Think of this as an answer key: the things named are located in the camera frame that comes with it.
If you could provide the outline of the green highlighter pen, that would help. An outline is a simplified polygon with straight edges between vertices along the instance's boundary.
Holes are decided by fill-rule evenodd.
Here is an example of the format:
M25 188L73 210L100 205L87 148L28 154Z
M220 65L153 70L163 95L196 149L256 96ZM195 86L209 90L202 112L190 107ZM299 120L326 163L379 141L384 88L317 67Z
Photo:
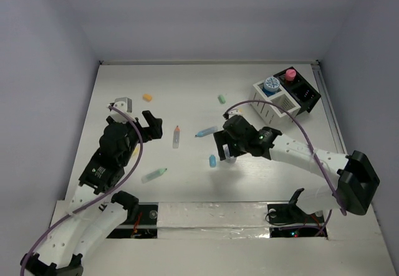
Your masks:
M143 184L148 183L148 182L150 182L150 181L153 181L153 180L156 179L156 178L159 178L160 176L162 176L162 175L165 174L166 172L167 172L167 169L166 169L166 168L157 169L156 171L153 171L153 172L151 172L151 173L148 173L148 174L142 176L141 182L142 182Z

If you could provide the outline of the orange eraser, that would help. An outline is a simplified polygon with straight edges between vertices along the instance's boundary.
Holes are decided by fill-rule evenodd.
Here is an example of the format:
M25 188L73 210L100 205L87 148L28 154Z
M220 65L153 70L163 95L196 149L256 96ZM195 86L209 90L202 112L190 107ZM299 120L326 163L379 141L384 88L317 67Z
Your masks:
M153 97L149 94L144 94L143 99L147 102L150 102L150 101L152 101Z

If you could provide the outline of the blue highlighter pen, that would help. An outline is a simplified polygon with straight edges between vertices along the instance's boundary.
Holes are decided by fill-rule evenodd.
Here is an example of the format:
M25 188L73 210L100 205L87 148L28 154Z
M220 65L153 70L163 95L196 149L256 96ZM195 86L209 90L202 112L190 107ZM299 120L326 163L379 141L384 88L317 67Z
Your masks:
M204 130L201 130L201 131L197 132L197 134L195 134L195 137L196 138L202 138L204 136L211 135L211 134L213 134L213 133L215 133L217 131L218 131L218 127L217 126L212 126L212 127L209 127L209 128L206 128Z

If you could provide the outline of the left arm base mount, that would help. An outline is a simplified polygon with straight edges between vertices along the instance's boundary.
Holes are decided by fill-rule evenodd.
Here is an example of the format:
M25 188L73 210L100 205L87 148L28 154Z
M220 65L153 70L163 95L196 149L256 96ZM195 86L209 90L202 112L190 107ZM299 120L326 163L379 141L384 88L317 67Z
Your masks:
M158 203L140 203L136 216L130 214L108 239L156 239L158 236Z

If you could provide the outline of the pink capped tube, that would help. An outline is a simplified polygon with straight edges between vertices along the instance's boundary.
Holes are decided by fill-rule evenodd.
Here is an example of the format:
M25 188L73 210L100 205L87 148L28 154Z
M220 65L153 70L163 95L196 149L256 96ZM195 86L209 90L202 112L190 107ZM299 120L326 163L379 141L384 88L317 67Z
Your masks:
M297 72L295 69L287 69L284 74L284 80L286 83L291 83L295 80Z

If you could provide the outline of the clear round jar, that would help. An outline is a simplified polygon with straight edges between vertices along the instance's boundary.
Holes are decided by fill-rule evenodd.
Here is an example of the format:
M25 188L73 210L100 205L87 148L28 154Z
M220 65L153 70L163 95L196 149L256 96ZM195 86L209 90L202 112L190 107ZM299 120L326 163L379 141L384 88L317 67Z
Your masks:
M224 146L224 155L225 155L225 162L229 164L234 164L236 162L236 157L230 154L228 145Z

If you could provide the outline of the black container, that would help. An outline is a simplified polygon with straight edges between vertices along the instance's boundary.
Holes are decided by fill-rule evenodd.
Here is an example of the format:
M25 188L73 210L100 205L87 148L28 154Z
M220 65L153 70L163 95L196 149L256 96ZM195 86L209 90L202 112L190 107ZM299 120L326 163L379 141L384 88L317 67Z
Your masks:
M288 94L299 104L300 110L298 114L303 112L310 113L319 99L321 98L320 93L298 72L293 82L286 83L284 80L284 74L287 69L274 74L274 77L279 79L282 87L288 92Z

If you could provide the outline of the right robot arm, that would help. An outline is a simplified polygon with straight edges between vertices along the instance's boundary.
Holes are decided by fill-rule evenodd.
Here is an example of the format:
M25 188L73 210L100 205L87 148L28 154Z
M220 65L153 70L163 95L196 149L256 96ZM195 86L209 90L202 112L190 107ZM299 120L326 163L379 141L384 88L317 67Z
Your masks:
M325 186L300 188L293 194L287 205L293 221L331 209L364 216L380 184L369 158L360 151L346 155L312 148L268 126L257 130L239 115L228 119L213 137L221 161L228 155L237 158L249 154L324 178Z

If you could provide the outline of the yellow highlighter pen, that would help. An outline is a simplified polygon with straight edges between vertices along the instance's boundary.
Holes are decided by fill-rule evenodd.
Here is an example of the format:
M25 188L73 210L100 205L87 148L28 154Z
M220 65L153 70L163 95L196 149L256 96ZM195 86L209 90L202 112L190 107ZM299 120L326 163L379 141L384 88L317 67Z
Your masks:
M139 147L136 147L135 150L132 153L132 156L136 156L139 151L140 151Z

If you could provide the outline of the green eraser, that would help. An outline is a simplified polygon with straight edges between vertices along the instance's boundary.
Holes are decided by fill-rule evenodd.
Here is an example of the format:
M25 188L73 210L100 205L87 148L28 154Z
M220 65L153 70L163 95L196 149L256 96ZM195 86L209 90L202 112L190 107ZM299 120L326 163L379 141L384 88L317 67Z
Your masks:
M220 104L225 104L226 103L226 99L223 95L218 95L218 100L220 102Z

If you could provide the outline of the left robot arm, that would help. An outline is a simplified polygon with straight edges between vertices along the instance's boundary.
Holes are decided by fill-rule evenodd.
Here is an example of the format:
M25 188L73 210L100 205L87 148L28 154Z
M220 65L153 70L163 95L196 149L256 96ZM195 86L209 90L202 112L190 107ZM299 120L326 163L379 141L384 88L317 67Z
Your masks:
M163 136L160 118L148 110L142 127L128 111L109 107L112 114L63 218L41 235L21 260L21 271L32 275L82 275L84 264L120 224L141 218L139 200L120 190L136 147Z

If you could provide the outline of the white slotted container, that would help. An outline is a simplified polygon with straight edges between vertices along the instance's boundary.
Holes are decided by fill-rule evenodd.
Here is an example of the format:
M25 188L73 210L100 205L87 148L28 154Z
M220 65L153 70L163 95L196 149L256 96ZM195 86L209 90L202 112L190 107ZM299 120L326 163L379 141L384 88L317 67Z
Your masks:
M282 85L274 95L265 95L262 91L264 81L262 80L252 85L249 99L257 100L257 102L252 102L251 106L267 126L278 128L285 123L290 123L292 119L284 111L295 117L300 110L299 104Z

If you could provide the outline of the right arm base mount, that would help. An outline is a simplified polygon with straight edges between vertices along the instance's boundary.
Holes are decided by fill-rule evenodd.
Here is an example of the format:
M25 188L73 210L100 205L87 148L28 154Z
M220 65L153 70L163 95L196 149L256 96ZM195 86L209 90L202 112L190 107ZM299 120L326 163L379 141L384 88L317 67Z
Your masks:
M286 203L267 206L265 221L271 238L321 237L328 238L323 212L306 214L297 206L304 188L298 189Z

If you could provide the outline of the orange tip white pen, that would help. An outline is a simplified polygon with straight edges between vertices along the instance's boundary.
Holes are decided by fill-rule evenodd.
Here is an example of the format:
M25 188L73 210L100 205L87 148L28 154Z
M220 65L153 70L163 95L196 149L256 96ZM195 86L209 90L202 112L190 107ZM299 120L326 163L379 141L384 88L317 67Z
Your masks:
M177 125L173 132L173 149L177 149L180 144L180 128Z

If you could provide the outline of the blue eraser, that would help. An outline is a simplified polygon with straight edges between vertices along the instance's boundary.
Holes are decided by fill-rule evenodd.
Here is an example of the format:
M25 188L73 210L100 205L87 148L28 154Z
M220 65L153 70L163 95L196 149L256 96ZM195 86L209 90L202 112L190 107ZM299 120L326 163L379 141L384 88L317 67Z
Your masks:
M210 156L209 156L209 166L210 166L211 168L215 168L216 165L217 165L217 160L216 160L215 155L210 155Z

